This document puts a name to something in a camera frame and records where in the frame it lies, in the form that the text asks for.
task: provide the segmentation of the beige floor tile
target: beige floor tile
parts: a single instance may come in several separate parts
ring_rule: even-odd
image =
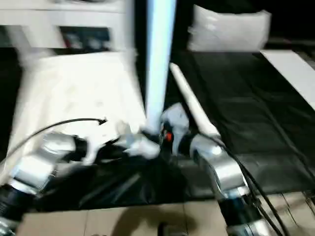
[[[283,196],[285,197],[289,205],[305,200],[305,197],[302,192],[284,193]]]
[[[185,203],[189,236],[226,236],[226,224],[216,201]]]
[[[306,203],[290,209],[290,212],[299,226],[314,229],[315,235],[315,217]]]
[[[18,236],[83,236],[87,211],[27,214]]]
[[[283,221],[284,225],[288,228],[289,232],[294,231],[296,228],[296,225],[292,219],[292,217],[288,214],[287,211],[282,211],[282,212],[278,212],[281,220]],[[278,221],[276,220],[276,218],[273,216],[273,214],[269,214],[270,218],[272,219],[272,221],[275,223],[275,225],[278,227],[278,229],[280,229],[280,231],[282,231],[280,224],[278,223]],[[270,231],[275,234],[275,232],[272,230],[272,228],[270,227],[270,225],[268,224]]]
[[[285,202],[285,199],[283,198],[283,196],[281,194],[268,195],[268,198],[276,210],[281,211],[281,210],[285,210],[287,208],[287,204]],[[271,212],[271,210],[268,207],[267,203],[265,202],[265,200],[261,196],[259,196],[259,199],[261,200],[262,207],[269,214]]]
[[[291,236],[313,236],[315,235],[314,229],[307,227],[295,226],[288,228]]]
[[[186,230],[183,205],[90,210],[85,236],[157,236],[161,222]]]

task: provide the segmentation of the black fabric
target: black fabric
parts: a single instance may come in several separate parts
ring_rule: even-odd
[[[262,54],[174,58],[224,143],[267,193],[315,187],[315,111]]]
[[[265,6],[260,0],[194,0],[194,4],[218,13],[255,13]]]
[[[21,192],[10,185],[0,187],[0,217],[21,221],[34,201],[33,194]]]
[[[74,171],[50,186],[38,211],[112,208],[183,202],[186,179],[167,154],[115,160]]]
[[[14,48],[0,48],[0,161],[6,156],[22,68]]]
[[[280,37],[284,43],[301,40],[301,44],[314,46],[315,33],[310,30],[314,23],[312,1],[301,0],[297,4],[293,1],[279,0],[275,4],[274,1],[268,0],[264,1],[264,9],[272,13],[271,37]]]

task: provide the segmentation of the black mat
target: black mat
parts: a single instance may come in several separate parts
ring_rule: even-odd
[[[0,48],[0,161],[6,156],[22,68],[14,48]]]
[[[315,187],[315,111],[260,53],[179,53],[224,143],[268,193]]]

